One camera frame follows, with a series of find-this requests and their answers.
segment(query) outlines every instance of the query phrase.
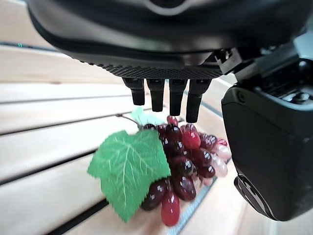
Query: black plastic housing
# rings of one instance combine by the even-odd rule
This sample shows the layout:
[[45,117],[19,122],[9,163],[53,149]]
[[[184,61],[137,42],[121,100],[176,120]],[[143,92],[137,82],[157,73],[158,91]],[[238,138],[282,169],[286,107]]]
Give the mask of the black plastic housing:
[[234,86],[226,92],[222,110],[239,175],[235,186],[243,197],[280,221],[311,209],[313,102],[294,104]]

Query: grape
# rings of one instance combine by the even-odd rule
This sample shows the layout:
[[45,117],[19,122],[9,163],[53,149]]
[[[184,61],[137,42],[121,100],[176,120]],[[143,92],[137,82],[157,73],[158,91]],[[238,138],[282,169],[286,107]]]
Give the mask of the grape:
[[141,204],[141,208],[145,211],[151,211],[156,208],[161,203],[166,192],[167,187],[164,179],[152,183],[147,197]]
[[204,134],[201,135],[201,148],[211,150],[217,144],[217,138],[213,135]]
[[176,175],[191,176],[194,172],[192,161],[184,156],[175,157],[170,160],[170,168]]
[[198,169],[198,174],[204,178],[212,178],[215,175],[215,169],[213,166],[201,166]]
[[222,144],[217,144],[212,149],[212,152],[216,153],[220,158],[222,158],[226,162],[227,162],[228,159],[231,158],[230,150],[226,146],[224,146]]
[[171,178],[174,192],[186,202],[195,199],[197,193],[191,177],[174,176]]
[[173,191],[168,191],[162,200],[161,218],[163,223],[174,226],[179,221],[180,203],[178,196]]
[[185,151],[185,148],[181,141],[171,142],[171,154],[173,154],[174,156],[182,155],[184,151]]
[[185,131],[182,142],[187,149],[198,149],[201,143],[198,133],[194,131]]
[[161,124],[161,125],[156,126],[156,129],[159,132],[160,136],[165,135],[166,127],[167,127],[167,124]]
[[181,127],[180,127],[180,131],[181,131],[182,133],[184,133],[184,132],[185,132],[185,128],[186,128],[186,125],[181,126]]
[[181,131],[178,126],[174,124],[169,124],[166,127],[166,134],[168,138],[172,141],[181,141]]
[[142,129],[144,129],[144,130],[156,130],[157,128],[153,124],[146,124],[142,127]]
[[171,153],[171,143],[169,142],[167,137],[160,137],[160,140],[163,145],[163,150],[165,154],[170,154]]
[[167,116],[166,120],[168,124],[174,124],[175,126],[178,126],[178,120],[176,117],[169,115]]
[[193,149],[191,155],[192,159],[199,167],[209,166],[212,162],[211,154],[204,148]]
[[222,138],[217,138],[217,144],[221,144],[221,145],[224,145],[224,146],[228,145],[226,140],[224,140]]
[[217,154],[212,154],[212,166],[215,169],[215,175],[217,177],[224,177],[227,175],[227,166]]
[[185,131],[194,131],[194,132],[198,133],[198,131],[197,131],[196,127],[194,126],[194,124],[190,124],[190,123],[186,125]]

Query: grape stem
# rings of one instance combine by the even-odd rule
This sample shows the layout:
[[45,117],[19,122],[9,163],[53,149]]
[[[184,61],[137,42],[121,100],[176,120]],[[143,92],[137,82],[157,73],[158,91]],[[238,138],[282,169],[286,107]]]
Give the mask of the grape stem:
[[118,118],[121,118],[121,117],[122,117],[122,118],[128,119],[129,121],[132,121],[132,122],[136,123],[138,129],[140,129],[140,127],[141,127],[141,125],[140,125],[138,122],[136,122],[135,120],[132,120],[131,118],[126,117],[126,116],[124,116],[124,115],[122,115],[122,114],[116,114],[115,116],[118,117]]

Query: grape leaf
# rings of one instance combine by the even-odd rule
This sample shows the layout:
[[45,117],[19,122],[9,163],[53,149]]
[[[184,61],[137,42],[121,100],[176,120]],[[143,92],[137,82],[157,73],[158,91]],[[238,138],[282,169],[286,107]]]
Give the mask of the grape leaf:
[[142,126],[148,123],[153,125],[160,125],[164,123],[162,119],[159,119],[152,114],[147,114],[143,112],[143,109],[141,107],[138,107],[137,109],[132,111],[131,116],[133,117],[133,119],[136,120],[136,122],[138,122]]
[[170,176],[155,130],[110,135],[95,152],[88,173],[101,180],[101,190],[127,222],[146,197],[152,182]]

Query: dark groove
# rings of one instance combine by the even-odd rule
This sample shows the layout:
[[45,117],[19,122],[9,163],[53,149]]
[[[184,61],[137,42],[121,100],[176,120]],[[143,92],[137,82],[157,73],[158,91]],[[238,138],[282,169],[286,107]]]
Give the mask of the dark groove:
[[64,159],[64,160],[61,160],[61,161],[58,161],[56,163],[52,163],[52,164],[49,164],[49,165],[45,165],[43,167],[40,167],[40,168],[37,168],[35,170],[31,170],[31,171],[28,171],[28,172],[25,172],[25,173],[22,173],[22,174],[19,174],[19,175],[15,175],[15,176],[12,176],[10,178],[7,178],[5,180],[2,180],[0,181],[0,186],[1,185],[4,185],[4,184],[7,184],[7,183],[10,183],[14,180],[19,180],[21,178],[24,178],[24,177],[27,177],[27,176],[30,176],[30,175],[33,175],[33,174],[36,174],[36,173],[39,173],[41,171],[44,171],[44,170],[48,170],[50,168],[53,168],[53,167],[56,167],[56,166],[59,166],[59,165],[62,165],[62,164],[65,164],[65,163],[68,163],[68,162],[71,162],[73,160],[76,160],[76,159],[79,159],[79,158],[82,158],[82,157],[85,157],[89,154],[92,154],[94,153],[95,151],[97,150],[97,148],[93,149],[93,150],[90,150],[90,151],[87,151],[87,152],[84,152],[84,153],[81,153],[81,154],[78,154],[78,155],[75,155],[74,157],[71,157],[71,158],[67,158],[67,159]]
[[32,103],[32,102],[49,102],[61,100],[74,100],[74,99],[100,99],[100,98],[115,98],[115,97],[132,97],[131,94],[118,94],[118,95],[103,95],[103,96],[90,96],[90,97],[67,97],[67,98],[52,98],[52,99],[32,99],[32,100],[17,100],[17,101],[0,101],[2,104],[19,104],[19,103]]
[[21,48],[21,49],[34,49],[34,50],[43,50],[43,51],[61,53],[60,51],[58,51],[57,49],[54,49],[54,48],[38,47],[38,46],[32,46],[32,45],[24,44],[24,43],[11,43],[11,42],[2,42],[2,41],[0,41],[0,46],[18,47],[18,48]]
[[[123,113],[120,113],[120,114],[130,114],[130,113],[131,112],[128,111],[128,112],[123,112]],[[45,126],[38,126],[38,127],[32,127],[32,128],[25,128],[25,129],[20,129],[20,130],[11,131],[11,132],[4,132],[4,133],[1,133],[0,136],[16,134],[16,133],[24,132],[24,131],[38,130],[38,129],[48,128],[48,127],[53,127],[53,126],[61,126],[61,125],[66,125],[66,124],[72,124],[72,123],[81,122],[81,121],[89,121],[89,120],[95,120],[95,119],[100,119],[100,118],[108,118],[108,117],[113,117],[113,116],[116,116],[116,114],[109,114],[109,115],[104,115],[104,116],[99,116],[99,117],[90,117],[90,118],[79,119],[79,120],[75,120],[75,121],[60,122],[60,123],[56,123],[56,124],[52,124],[52,125],[45,125]]]
[[63,224],[60,227],[54,229],[53,231],[47,233],[46,235],[61,235],[61,234],[64,234],[68,230],[72,229],[76,225],[80,224],[84,220],[88,219],[89,217],[91,217],[92,215],[94,215],[95,213],[97,213],[98,211],[103,209],[104,207],[106,207],[108,204],[109,203],[107,202],[107,200],[103,199],[102,201],[100,201],[97,204],[95,204],[94,206],[90,207],[89,209],[87,209],[83,213],[81,213],[78,216],[72,218],[71,220],[69,220],[65,224]]

